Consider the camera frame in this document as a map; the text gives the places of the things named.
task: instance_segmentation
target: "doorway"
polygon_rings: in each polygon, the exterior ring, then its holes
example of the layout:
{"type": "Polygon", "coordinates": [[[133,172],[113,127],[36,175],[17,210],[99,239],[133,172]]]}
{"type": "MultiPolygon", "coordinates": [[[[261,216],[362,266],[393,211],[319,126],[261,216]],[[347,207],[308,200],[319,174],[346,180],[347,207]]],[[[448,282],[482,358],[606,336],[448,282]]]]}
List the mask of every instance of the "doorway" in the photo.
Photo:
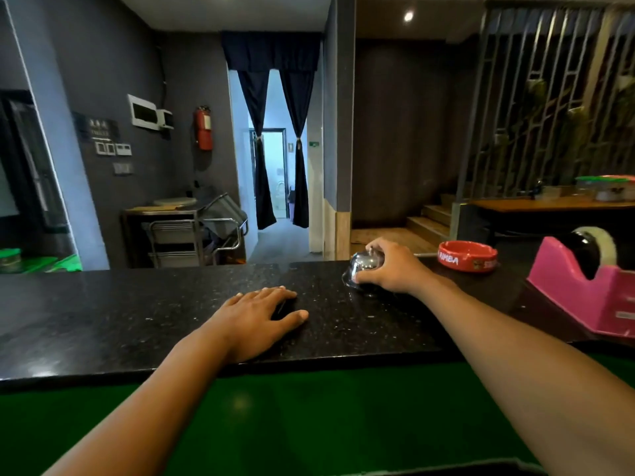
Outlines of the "doorway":
{"type": "MultiPolygon", "coordinates": [[[[253,180],[256,180],[256,131],[249,130],[251,140],[251,169],[253,180]]],[[[276,219],[288,219],[289,212],[289,179],[286,162],[286,129],[263,129],[262,144],[265,150],[265,168],[271,206],[276,219]]]]}

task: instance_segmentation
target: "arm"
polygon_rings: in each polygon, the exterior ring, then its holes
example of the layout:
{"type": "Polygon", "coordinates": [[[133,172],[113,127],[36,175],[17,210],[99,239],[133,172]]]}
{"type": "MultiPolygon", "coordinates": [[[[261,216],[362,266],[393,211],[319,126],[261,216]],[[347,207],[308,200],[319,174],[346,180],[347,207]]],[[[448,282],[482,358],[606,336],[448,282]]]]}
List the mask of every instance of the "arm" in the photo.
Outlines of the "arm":
{"type": "Polygon", "coordinates": [[[45,475],[159,474],[218,371],[264,352],[306,320],[304,310],[271,320],[275,306],[295,296],[285,288],[265,288],[227,300],[45,475]]]}
{"type": "Polygon", "coordinates": [[[552,476],[635,474],[635,390],[562,341],[479,302],[410,251],[378,239],[358,273],[417,297],[439,319],[516,432],[552,476]]]}

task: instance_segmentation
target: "green counter front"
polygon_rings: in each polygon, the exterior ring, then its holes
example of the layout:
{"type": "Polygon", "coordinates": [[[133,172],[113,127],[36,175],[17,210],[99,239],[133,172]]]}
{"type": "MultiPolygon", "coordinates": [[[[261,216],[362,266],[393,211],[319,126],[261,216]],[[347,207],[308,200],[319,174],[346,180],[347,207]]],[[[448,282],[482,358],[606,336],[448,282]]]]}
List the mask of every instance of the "green counter front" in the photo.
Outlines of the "green counter front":
{"type": "MultiPolygon", "coordinates": [[[[635,384],[635,362],[596,356],[635,384]]],[[[37,475],[136,385],[0,395],[3,473],[37,475]]],[[[464,362],[216,381],[166,474],[348,475],[535,458],[464,362]]]]}

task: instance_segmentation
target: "metal partition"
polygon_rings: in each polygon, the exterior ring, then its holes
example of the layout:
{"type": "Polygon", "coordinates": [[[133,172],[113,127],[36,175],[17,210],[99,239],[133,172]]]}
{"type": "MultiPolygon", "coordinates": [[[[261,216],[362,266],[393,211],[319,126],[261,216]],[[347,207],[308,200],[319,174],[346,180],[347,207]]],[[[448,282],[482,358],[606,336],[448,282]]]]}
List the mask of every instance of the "metal partition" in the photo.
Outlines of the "metal partition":
{"type": "Polygon", "coordinates": [[[488,4],[457,200],[635,170],[635,15],[488,4]]]}

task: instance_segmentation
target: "hand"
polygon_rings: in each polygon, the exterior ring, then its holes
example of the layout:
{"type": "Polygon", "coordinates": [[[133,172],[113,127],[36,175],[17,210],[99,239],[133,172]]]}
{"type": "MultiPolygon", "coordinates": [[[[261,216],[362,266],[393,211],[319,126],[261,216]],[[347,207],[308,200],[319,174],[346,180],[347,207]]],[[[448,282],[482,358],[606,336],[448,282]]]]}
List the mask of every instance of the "hand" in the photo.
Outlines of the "hand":
{"type": "Polygon", "coordinates": [[[358,284],[377,284],[387,291],[416,295],[422,280],[433,279],[434,274],[410,252],[410,249],[383,237],[373,240],[367,250],[378,249],[384,253],[384,265],[375,270],[363,270],[355,274],[358,284]]]}
{"type": "Polygon", "coordinates": [[[243,362],[265,352],[309,317],[307,311],[297,310],[281,320],[271,320],[278,304],[296,296],[284,287],[238,293],[225,301],[201,329],[220,331],[229,342],[227,362],[243,362]]]}

